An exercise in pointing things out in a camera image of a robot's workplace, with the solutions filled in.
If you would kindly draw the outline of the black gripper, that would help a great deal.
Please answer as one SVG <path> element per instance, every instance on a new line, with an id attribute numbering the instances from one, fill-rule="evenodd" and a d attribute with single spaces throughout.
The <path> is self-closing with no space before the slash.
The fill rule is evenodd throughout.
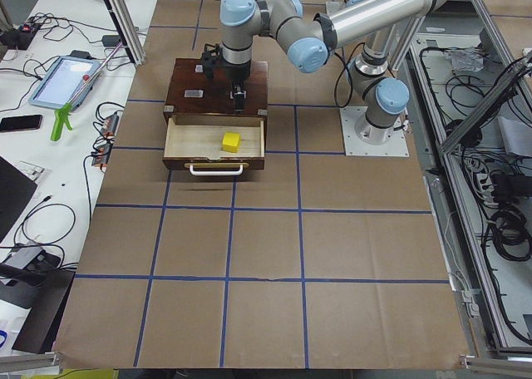
<path id="1" fill-rule="evenodd" d="M 199 61 L 209 81 L 214 79 L 214 69 L 221 67 L 228 81 L 238 83 L 231 85 L 230 97 L 234 102 L 234 112 L 242 113 L 246 103 L 246 90 L 242 83 L 247 81 L 251 75 L 251 62 L 243 64 L 227 62 L 223 57 L 222 47 L 218 43 L 205 43 Z"/>

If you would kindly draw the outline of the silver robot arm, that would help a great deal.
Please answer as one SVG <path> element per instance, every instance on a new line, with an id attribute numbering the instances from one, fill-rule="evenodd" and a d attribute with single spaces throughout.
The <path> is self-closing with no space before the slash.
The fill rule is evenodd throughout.
<path id="1" fill-rule="evenodd" d="M 224 68 L 234 109 L 242 111 L 254 37 L 274 39 L 302 73 L 316 72 L 337 49 L 364 38 L 362 51 L 344 66 L 350 87 L 367 103 L 354 130 L 360 141 L 384 145 L 410 99 L 406 85 L 386 75 L 396 25 L 419 21 L 446 1 L 344 0 L 333 14 L 319 13 L 307 22 L 300 0 L 221 0 L 222 42 L 205 45 L 200 61 L 208 79 L 215 66 Z"/>

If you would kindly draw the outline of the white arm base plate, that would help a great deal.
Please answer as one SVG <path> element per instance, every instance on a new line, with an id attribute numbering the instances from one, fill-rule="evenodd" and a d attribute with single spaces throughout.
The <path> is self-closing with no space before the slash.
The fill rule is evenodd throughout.
<path id="1" fill-rule="evenodd" d="M 346 156 L 407 158 L 409 151 L 405 131 L 398 116 L 392 127 L 380 129 L 370 125 L 366 106 L 340 109 L 342 138 Z"/>

